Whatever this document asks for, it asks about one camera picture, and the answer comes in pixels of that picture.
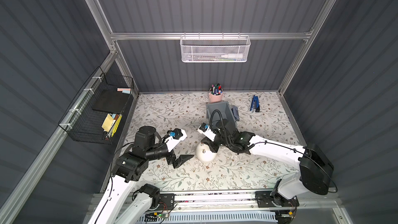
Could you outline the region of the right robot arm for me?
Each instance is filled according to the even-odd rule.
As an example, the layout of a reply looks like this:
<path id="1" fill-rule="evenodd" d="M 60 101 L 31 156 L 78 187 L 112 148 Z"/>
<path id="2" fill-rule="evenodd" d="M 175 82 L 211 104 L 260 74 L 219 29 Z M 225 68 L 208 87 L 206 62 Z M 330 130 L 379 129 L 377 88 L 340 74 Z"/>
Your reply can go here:
<path id="1" fill-rule="evenodd" d="M 198 131 L 205 138 L 202 144 L 208 146 L 210 152 L 217 153 L 221 146 L 235 154 L 262 156 L 283 162 L 297 171 L 294 174 L 277 180 L 270 197 L 277 206 L 292 201 L 296 196 L 312 192 L 325 196 L 330 187 L 337 193 L 337 185 L 332 179 L 334 166 L 319 146 L 288 145 L 271 141 L 252 132 L 240 132 L 227 119 L 219 117 L 213 121 L 214 115 L 221 116 L 219 110 L 211 113 L 208 123 L 202 123 Z"/>

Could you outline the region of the grey plastic parts bin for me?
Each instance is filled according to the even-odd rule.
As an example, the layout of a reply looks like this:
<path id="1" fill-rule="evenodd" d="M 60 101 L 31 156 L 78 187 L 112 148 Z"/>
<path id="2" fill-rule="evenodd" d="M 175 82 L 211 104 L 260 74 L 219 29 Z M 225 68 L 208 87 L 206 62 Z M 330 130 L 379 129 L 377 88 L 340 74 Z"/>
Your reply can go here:
<path id="1" fill-rule="evenodd" d="M 223 119 L 227 119 L 229 122 L 235 123 L 235 125 L 237 125 L 232 109 L 233 106 L 226 101 L 208 103 L 206 104 L 206 118 L 210 120 L 210 116 L 214 110 L 219 110 Z"/>

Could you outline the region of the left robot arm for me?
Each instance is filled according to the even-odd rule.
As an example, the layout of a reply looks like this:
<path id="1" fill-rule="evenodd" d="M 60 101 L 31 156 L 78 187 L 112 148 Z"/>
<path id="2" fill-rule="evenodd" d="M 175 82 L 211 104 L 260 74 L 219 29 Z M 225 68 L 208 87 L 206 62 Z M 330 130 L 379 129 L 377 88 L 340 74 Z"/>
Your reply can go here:
<path id="1" fill-rule="evenodd" d="M 149 162 L 166 159 L 177 169 L 193 155 L 177 157 L 174 148 L 187 138 L 186 131 L 176 128 L 160 136 L 152 126 L 140 127 L 132 144 L 117 159 L 103 197 L 93 212 L 91 224 L 135 224 L 147 211 L 161 204 L 160 189 L 145 184 L 134 190 Z"/>

